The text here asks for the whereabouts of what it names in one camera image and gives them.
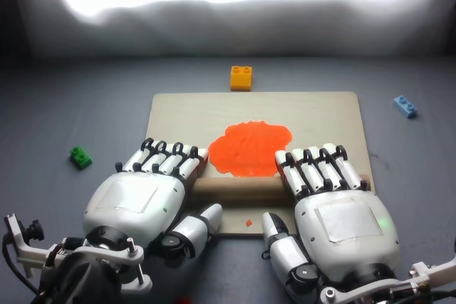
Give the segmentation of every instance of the rolling pin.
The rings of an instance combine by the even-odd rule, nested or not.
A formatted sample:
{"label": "rolling pin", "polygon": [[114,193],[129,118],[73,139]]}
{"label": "rolling pin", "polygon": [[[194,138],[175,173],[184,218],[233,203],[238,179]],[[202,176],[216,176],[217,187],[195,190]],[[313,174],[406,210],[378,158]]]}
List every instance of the rolling pin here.
{"label": "rolling pin", "polygon": [[[369,176],[361,175],[368,182]],[[285,190],[280,177],[198,178],[193,186],[191,203],[222,206],[293,206],[294,199]]]}

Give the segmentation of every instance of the toy brick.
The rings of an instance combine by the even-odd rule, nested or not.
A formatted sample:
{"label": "toy brick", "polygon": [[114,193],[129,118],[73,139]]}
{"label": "toy brick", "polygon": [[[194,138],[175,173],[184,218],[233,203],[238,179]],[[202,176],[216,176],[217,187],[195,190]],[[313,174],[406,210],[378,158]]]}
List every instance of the toy brick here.
{"label": "toy brick", "polygon": [[251,90],[252,89],[252,67],[231,67],[229,87],[231,90]]}
{"label": "toy brick", "polygon": [[405,98],[405,96],[399,96],[393,101],[394,106],[406,117],[414,117],[416,115],[415,106]]}
{"label": "toy brick", "polygon": [[70,151],[71,160],[76,164],[79,169],[84,169],[92,164],[92,160],[86,154],[86,152],[81,149],[79,146],[74,147]]}

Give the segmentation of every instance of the robotic hand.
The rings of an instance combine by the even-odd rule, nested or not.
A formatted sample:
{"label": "robotic hand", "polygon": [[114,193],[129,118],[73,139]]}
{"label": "robotic hand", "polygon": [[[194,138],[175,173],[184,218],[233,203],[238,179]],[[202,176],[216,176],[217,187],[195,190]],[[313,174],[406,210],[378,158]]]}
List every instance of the robotic hand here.
{"label": "robotic hand", "polygon": [[[176,263],[197,257],[214,240],[222,219],[219,204],[179,221],[206,164],[207,150],[148,138],[125,165],[115,164],[117,173],[92,196],[83,219],[85,238],[65,238],[49,250],[33,248],[30,240],[44,239],[40,223],[25,229],[8,215],[2,243],[6,262],[37,295],[33,303],[121,303],[120,293],[146,293],[152,281],[141,270],[145,254]],[[10,243],[27,278],[32,268],[42,270],[39,289],[11,262]],[[118,273],[125,266],[134,266],[137,277],[122,284]]]}
{"label": "robotic hand", "polygon": [[423,303],[456,295],[430,290],[456,281],[456,258],[434,268],[417,263],[410,280],[396,280],[400,252],[394,223],[343,146],[277,151],[276,165],[296,200],[298,239],[276,214],[265,213],[262,258],[271,259],[295,303],[307,303],[315,290],[324,304]]}

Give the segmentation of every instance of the green lego brick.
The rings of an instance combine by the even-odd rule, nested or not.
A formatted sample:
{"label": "green lego brick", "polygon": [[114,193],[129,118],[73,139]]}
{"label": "green lego brick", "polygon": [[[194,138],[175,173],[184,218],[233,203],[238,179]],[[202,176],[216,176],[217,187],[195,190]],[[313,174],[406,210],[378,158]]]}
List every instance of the green lego brick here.
{"label": "green lego brick", "polygon": [[92,164],[92,160],[86,154],[86,152],[81,149],[79,146],[74,147],[70,151],[71,160],[76,164],[79,169],[84,169]]}

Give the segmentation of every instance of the red object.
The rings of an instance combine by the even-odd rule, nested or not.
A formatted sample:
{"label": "red object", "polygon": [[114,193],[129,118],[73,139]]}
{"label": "red object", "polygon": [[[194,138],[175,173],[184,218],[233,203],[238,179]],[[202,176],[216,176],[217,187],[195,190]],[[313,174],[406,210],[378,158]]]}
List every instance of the red object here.
{"label": "red object", "polygon": [[187,297],[179,297],[176,299],[175,304],[192,304],[192,301]]}
{"label": "red object", "polygon": [[264,121],[242,122],[229,126],[225,135],[209,146],[209,158],[222,174],[267,177],[277,173],[274,154],[285,150],[291,141],[288,128]]}

